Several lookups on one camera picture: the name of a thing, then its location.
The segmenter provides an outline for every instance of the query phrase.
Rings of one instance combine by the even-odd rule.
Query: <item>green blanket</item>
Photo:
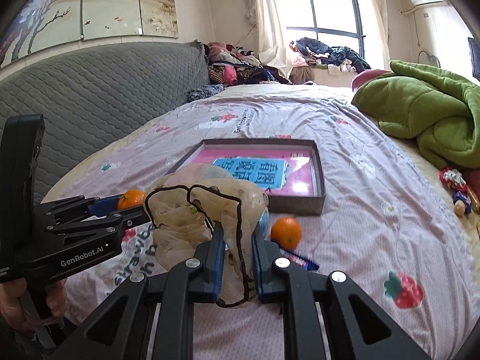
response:
[[[380,130],[417,139],[437,168],[452,162],[480,167],[480,86],[433,66],[392,61],[387,73],[364,84],[352,104],[379,121]]]

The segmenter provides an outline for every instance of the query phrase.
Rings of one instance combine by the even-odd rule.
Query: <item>pink pillow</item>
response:
[[[372,70],[365,70],[362,73],[355,76],[352,80],[352,90],[355,93],[363,84],[366,84],[368,81],[372,79],[376,79],[377,77],[381,76],[385,73],[391,73],[388,70],[381,70],[381,69],[372,69]]]

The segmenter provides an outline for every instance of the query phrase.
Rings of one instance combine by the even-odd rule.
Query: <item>bedsheet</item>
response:
[[[350,97],[345,89],[315,86],[228,88],[168,112],[92,155],[45,200],[145,190],[201,139],[314,139],[326,200],[320,217],[299,218],[304,235],[297,252],[319,264],[320,273],[345,271],[430,356],[451,358],[480,314],[466,236],[473,233],[469,221],[474,217],[462,228],[447,192],[435,184],[436,173],[433,177],[414,150],[392,143],[350,105]],[[155,263],[151,235],[148,224],[132,229],[125,234],[120,256],[67,280],[70,320],[85,319],[131,272],[163,271]],[[404,274],[420,286],[419,305],[385,295],[390,273]],[[282,359],[279,307],[195,305],[194,357]]]

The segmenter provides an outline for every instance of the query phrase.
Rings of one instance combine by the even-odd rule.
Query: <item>metal screw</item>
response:
[[[285,257],[280,257],[275,260],[275,265],[278,268],[287,268],[290,265],[290,260]]]
[[[200,265],[200,260],[196,258],[188,259],[185,261],[185,265],[189,268],[196,268]]]
[[[347,279],[346,274],[340,271],[332,272],[331,276],[332,276],[332,280],[336,281],[337,283],[343,283]]]
[[[135,272],[131,274],[130,276],[130,281],[133,283],[140,283],[143,278],[145,277],[142,272]]]

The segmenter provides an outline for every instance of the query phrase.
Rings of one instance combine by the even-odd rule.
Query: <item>pink cloth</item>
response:
[[[292,64],[294,68],[299,68],[301,66],[308,66],[307,61],[305,61],[305,58],[303,57],[303,55],[300,54],[298,51],[293,52]]]
[[[365,70],[362,73],[355,76],[352,80],[352,90],[355,93],[363,84],[366,84],[368,81],[376,79],[377,77],[381,76],[385,73],[391,73],[388,70],[381,70],[381,69],[372,69],[372,70]]]
[[[225,80],[225,84],[229,86],[237,84],[237,71],[233,66],[223,67],[223,79]]]
[[[210,52],[208,53],[208,58],[213,61],[215,57],[217,57],[218,54],[221,52],[225,51],[232,56],[236,57],[237,55],[234,52],[231,52],[227,49],[227,45],[223,42],[210,42],[208,43],[208,48],[210,49]]]

